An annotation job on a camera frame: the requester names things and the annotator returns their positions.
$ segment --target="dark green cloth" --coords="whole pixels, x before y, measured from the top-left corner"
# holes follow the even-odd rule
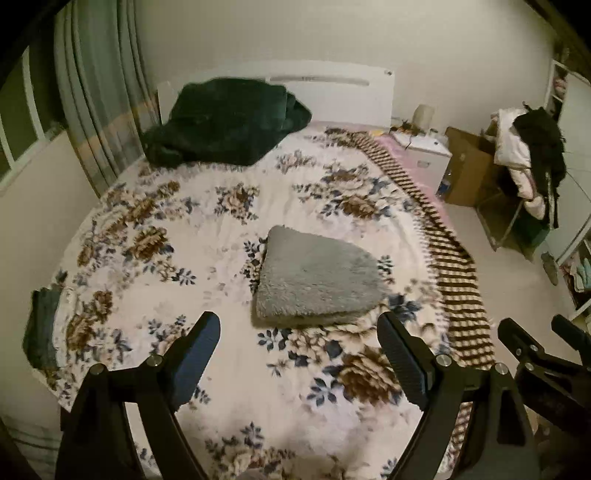
[[[144,134],[144,150],[158,167],[197,160],[253,165],[311,116],[283,85],[237,78],[188,83],[168,122]]]
[[[56,369],[56,349],[53,346],[53,321],[60,302],[61,286],[34,290],[31,314],[27,322],[22,349],[33,368]]]

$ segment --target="curtain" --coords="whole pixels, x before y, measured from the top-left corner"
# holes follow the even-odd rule
[[[56,16],[56,76],[70,138],[102,194],[143,155],[158,114],[142,71],[134,0],[73,0]]]

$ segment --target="pink fabric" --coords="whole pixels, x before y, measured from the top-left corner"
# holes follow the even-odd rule
[[[421,191],[427,196],[433,206],[437,209],[441,219],[449,228],[453,229],[452,222],[447,216],[443,202],[436,195],[436,192],[425,185],[423,178],[421,178],[423,176],[423,172],[419,168],[413,167],[412,162],[408,159],[408,155],[404,147],[400,146],[396,140],[387,134],[375,137],[375,140],[385,147],[390,155],[392,155],[392,157],[400,164],[400,166],[406,170],[408,176],[411,177],[415,185],[421,189]]]

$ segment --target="metal screw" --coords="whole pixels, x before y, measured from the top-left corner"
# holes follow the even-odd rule
[[[449,367],[452,364],[452,359],[447,355],[437,355],[435,361],[442,367]]]
[[[498,371],[501,375],[506,375],[509,373],[509,369],[505,364],[495,364],[495,370]]]
[[[103,364],[94,364],[92,367],[88,369],[91,375],[99,375],[103,371],[105,371],[105,366]]]
[[[146,360],[146,363],[149,367],[157,367],[162,363],[162,360],[164,360],[162,355],[150,355]]]

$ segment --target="window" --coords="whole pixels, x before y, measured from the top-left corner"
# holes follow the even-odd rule
[[[0,192],[65,124],[53,63],[53,19],[0,89]]]

